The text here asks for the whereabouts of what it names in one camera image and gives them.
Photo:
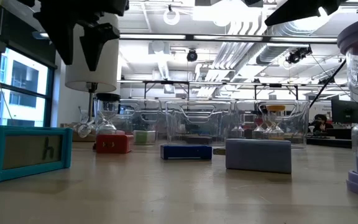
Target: window frame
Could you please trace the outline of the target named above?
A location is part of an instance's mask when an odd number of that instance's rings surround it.
[[[17,53],[19,53],[19,54],[21,54],[21,55],[23,55],[25,57],[28,57],[29,59],[34,60],[37,63],[45,65],[48,68],[46,94],[40,94],[40,93],[30,91],[30,90],[26,90],[26,89],[23,89],[23,88],[19,88],[19,87],[16,87],[16,86],[7,85],[5,83],[0,83],[0,87],[2,87],[3,89],[15,91],[15,92],[18,92],[18,93],[23,93],[23,94],[26,94],[26,95],[35,96],[35,97],[39,97],[39,98],[44,98],[45,99],[44,127],[50,127],[50,120],[51,120],[51,114],[52,114],[53,79],[54,79],[54,76],[55,76],[55,67],[52,67],[50,64],[43,63],[40,60],[37,60],[37,58],[31,57],[31,55],[26,54],[26,53],[22,52],[21,50],[15,48],[13,46],[7,45],[6,48],[14,50],[15,52],[17,52]],[[2,53],[3,52],[0,52],[0,66],[1,66]]]

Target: table surface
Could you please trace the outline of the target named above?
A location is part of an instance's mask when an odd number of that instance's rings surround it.
[[[226,170],[224,156],[163,161],[158,146],[90,146],[76,144],[70,169],[1,182],[0,224],[358,223],[350,149],[294,149],[286,175]]]

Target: ceiling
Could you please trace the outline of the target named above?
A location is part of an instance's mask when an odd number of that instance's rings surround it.
[[[281,5],[285,0],[276,0],[277,5]],[[175,25],[168,25],[164,21],[164,13],[168,9],[168,5],[172,5],[173,12],[170,12],[167,16],[168,19],[174,18],[174,13],[178,12],[180,18]],[[3,1],[2,5],[15,15],[26,21],[37,30],[42,31],[40,24],[32,17],[34,11],[39,11],[40,4],[32,9],[21,5],[16,1]],[[158,34],[228,34],[231,30],[231,25],[224,25],[225,21],[222,18],[231,16],[240,18],[243,24],[250,24],[250,27],[246,29],[246,34],[263,34],[266,27],[260,22],[258,24],[258,16],[254,9],[243,9],[243,6],[236,5],[226,10],[225,7],[219,5],[211,15],[206,16],[207,19],[194,20],[196,17],[202,17],[199,8],[195,7],[195,0],[173,0],[173,1],[130,1],[130,9],[125,12],[123,17],[119,17],[119,28],[121,32],[133,32],[133,33],[158,33]],[[263,15],[271,14],[276,8],[276,5],[265,5],[262,9]],[[345,27],[358,21],[358,14],[356,13],[358,7],[346,7],[338,10],[337,13],[331,15],[327,23],[317,30],[312,35],[315,36],[337,36]],[[170,54],[166,59],[167,67],[170,74],[174,74],[176,71],[187,71],[195,73],[195,68],[199,63],[213,63],[213,60],[219,55],[223,46],[222,42],[186,42],[186,41],[164,41],[169,46]],[[120,56],[122,58],[122,74],[126,79],[132,77],[139,77],[139,75],[152,75],[153,71],[158,71],[159,62],[161,58],[155,57],[153,52],[149,51],[150,41],[145,40],[121,40],[120,41]],[[186,55],[189,49],[196,49],[198,53],[197,62],[187,62]],[[256,77],[261,82],[289,82],[293,83],[308,83],[311,81],[311,77],[323,73],[324,70],[330,70],[338,67],[341,63],[343,55],[339,53],[339,49],[336,45],[326,44],[312,44],[311,49],[313,56],[307,56],[298,64],[292,65],[288,68],[288,64],[285,65],[284,60],[288,55],[288,51],[293,50],[289,48],[285,54],[277,57],[274,62],[269,66],[264,67],[263,70],[252,74],[251,77]],[[247,57],[251,55],[250,50],[243,55]],[[243,79],[242,82],[250,82],[253,78]],[[346,69],[342,69],[342,72],[336,77],[338,83],[345,83],[346,81]]]

